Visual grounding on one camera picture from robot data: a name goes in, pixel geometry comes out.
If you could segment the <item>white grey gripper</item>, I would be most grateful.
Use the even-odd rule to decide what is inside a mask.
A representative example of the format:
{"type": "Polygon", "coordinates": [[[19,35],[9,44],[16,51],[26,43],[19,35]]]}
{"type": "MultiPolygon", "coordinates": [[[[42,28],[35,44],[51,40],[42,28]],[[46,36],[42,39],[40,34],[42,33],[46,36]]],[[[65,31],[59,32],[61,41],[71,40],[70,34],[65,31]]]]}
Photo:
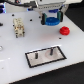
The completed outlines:
{"type": "MultiPolygon", "coordinates": [[[[61,9],[62,11],[65,11],[68,8],[67,0],[35,0],[37,7],[35,10],[39,13],[42,14],[41,17],[41,24],[45,25],[45,13],[44,11],[48,10],[54,10],[54,9],[61,9]]],[[[63,21],[63,16],[64,13],[62,11],[59,11],[57,13],[57,18],[59,19],[60,22],[63,21]]]]}

